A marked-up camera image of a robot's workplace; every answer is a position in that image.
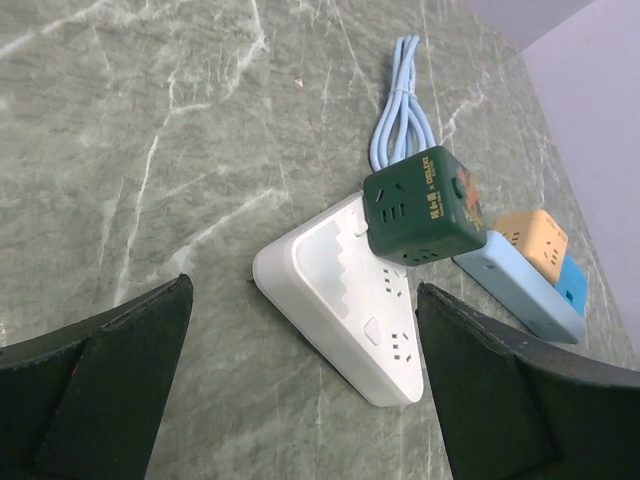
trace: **gray marble countertop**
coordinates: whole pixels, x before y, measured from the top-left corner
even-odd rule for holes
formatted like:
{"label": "gray marble countertop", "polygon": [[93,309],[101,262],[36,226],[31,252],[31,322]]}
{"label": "gray marble countertop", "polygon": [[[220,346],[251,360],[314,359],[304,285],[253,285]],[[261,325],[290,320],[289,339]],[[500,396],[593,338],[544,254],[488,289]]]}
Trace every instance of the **gray marble countertop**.
{"label": "gray marble countertop", "polygon": [[[543,207],[590,282],[572,348],[636,358],[514,47],[454,0],[0,5],[0,345],[181,271],[189,332],[150,479],[450,478],[429,388],[368,405],[250,284],[266,244],[356,191],[396,37],[489,222]],[[449,261],[412,271],[512,325]]]}

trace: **green cube power strip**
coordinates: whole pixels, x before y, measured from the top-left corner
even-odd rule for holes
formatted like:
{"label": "green cube power strip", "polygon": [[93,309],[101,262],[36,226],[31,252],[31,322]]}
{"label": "green cube power strip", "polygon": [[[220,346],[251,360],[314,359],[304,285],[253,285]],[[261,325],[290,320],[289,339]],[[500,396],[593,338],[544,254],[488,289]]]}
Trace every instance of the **green cube power strip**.
{"label": "green cube power strip", "polygon": [[487,242],[476,181],[442,146],[369,175],[364,208],[371,250],[402,265],[461,255]]}

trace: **triangular power strip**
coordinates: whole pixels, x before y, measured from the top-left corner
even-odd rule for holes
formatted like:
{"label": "triangular power strip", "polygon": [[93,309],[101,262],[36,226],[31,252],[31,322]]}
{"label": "triangular power strip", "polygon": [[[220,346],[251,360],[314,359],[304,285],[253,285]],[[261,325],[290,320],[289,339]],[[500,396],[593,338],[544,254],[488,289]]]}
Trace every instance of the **triangular power strip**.
{"label": "triangular power strip", "polygon": [[405,267],[376,257],[362,193],[265,247],[258,288],[379,407],[415,403],[424,382]]}

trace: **black padded object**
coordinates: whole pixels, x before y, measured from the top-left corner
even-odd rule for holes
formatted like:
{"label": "black padded object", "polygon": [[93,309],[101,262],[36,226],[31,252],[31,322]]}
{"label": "black padded object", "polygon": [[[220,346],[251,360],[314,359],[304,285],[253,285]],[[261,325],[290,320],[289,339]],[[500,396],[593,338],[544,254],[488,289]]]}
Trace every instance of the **black padded object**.
{"label": "black padded object", "polygon": [[640,372],[554,347],[434,285],[418,328],[455,480],[640,478]]}
{"label": "black padded object", "polygon": [[0,349],[0,478],[144,478],[192,301],[181,275]]}

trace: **electrical outlet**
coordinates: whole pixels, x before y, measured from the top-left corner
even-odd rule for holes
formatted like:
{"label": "electrical outlet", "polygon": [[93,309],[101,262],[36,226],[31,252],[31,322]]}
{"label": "electrical outlet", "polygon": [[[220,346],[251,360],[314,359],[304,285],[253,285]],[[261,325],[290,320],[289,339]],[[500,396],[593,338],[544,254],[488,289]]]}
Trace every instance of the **electrical outlet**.
{"label": "electrical outlet", "polygon": [[265,247],[258,288],[370,403],[417,402],[424,389],[404,266],[367,239],[362,193]]}
{"label": "electrical outlet", "polygon": [[587,276],[568,253],[564,256],[560,279],[556,283],[556,290],[576,312],[584,316],[589,283]]}
{"label": "electrical outlet", "polygon": [[483,248],[453,261],[541,339],[576,344],[584,337],[584,318],[500,232],[487,231]]}
{"label": "electrical outlet", "polygon": [[502,233],[552,285],[558,282],[568,238],[551,215],[540,209],[502,215],[493,230]]}

